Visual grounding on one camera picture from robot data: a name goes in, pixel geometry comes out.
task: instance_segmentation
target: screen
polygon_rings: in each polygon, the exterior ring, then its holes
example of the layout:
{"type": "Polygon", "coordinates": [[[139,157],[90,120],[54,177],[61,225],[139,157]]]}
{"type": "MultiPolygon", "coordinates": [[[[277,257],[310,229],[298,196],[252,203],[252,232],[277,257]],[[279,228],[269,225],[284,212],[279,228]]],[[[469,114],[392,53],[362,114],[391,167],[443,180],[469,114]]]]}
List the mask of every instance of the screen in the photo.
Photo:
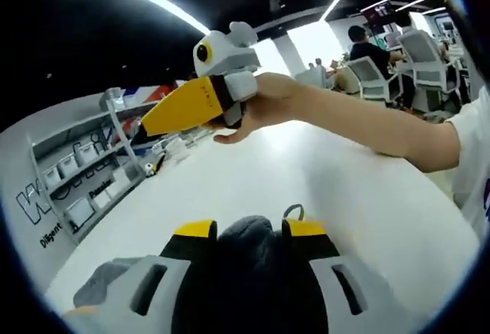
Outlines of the screen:
{"type": "Polygon", "coordinates": [[[387,19],[393,18],[394,9],[389,1],[376,5],[362,13],[370,25],[387,25],[387,19]]]}

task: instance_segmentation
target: window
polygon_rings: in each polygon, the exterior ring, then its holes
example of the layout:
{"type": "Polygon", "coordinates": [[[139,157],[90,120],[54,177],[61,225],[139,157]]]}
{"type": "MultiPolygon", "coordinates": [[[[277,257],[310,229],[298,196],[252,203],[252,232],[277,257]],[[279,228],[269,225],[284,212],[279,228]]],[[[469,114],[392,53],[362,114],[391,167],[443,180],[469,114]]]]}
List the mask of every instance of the window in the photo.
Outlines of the window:
{"type": "Polygon", "coordinates": [[[314,22],[288,31],[305,67],[321,58],[323,66],[328,67],[332,60],[339,61],[344,51],[332,30],[325,21],[314,22]]]}

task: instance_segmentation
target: ceiling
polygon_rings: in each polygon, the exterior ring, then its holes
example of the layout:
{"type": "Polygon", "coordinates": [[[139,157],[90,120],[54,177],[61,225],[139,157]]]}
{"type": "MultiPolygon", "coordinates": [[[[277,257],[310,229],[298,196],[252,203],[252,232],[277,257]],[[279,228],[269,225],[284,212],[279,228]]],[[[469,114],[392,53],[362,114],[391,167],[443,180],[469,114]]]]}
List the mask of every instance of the ceiling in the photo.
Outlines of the ceiling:
{"type": "MultiPolygon", "coordinates": [[[[11,1],[16,3],[8,11],[13,49],[8,53],[7,75],[16,87],[35,88],[36,98],[17,120],[108,87],[158,85],[193,71],[191,49],[202,33],[146,0],[11,1]]],[[[318,20],[332,0],[169,1],[219,30],[226,30],[231,21],[246,21],[256,28],[317,8],[262,30],[263,39],[318,20]]],[[[376,1],[341,0],[327,20],[348,17],[376,1]]]]}

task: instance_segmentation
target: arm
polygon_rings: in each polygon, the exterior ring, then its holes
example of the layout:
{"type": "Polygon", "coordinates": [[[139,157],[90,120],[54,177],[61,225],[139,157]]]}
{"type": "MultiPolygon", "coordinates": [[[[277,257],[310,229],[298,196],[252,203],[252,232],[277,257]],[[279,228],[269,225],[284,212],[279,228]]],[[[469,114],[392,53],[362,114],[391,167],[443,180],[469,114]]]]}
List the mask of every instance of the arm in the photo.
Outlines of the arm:
{"type": "Polygon", "coordinates": [[[390,52],[390,62],[398,62],[398,61],[404,61],[407,58],[405,57],[404,54],[401,54],[400,52],[390,52]]]}
{"type": "Polygon", "coordinates": [[[460,144],[451,123],[434,125],[341,93],[303,86],[291,77],[262,74],[258,93],[247,101],[242,126],[214,139],[234,144],[252,131],[300,120],[351,139],[375,152],[402,157],[423,172],[458,165],[460,144]]]}
{"type": "Polygon", "coordinates": [[[460,144],[451,123],[430,124],[400,111],[315,87],[303,88],[303,92],[294,109],[298,120],[375,152],[405,158],[423,172],[458,165],[460,144]]]}

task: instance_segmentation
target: black fabric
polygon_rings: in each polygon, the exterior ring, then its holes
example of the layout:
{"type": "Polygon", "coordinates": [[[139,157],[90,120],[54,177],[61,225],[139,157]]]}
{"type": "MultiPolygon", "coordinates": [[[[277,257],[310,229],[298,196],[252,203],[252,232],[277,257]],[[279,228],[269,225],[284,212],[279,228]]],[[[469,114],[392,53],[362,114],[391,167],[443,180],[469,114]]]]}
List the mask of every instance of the black fabric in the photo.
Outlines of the black fabric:
{"type": "Polygon", "coordinates": [[[391,75],[388,72],[390,52],[371,43],[355,43],[351,49],[350,59],[353,61],[362,57],[370,57],[384,78],[387,80],[390,79],[391,75]]]}
{"type": "MultiPolygon", "coordinates": [[[[411,109],[413,105],[413,98],[415,97],[415,85],[413,85],[413,79],[410,76],[401,75],[401,80],[403,83],[403,93],[400,97],[402,104],[404,107],[411,109]]],[[[393,79],[393,81],[390,82],[390,89],[400,89],[398,79],[393,79]]]]}

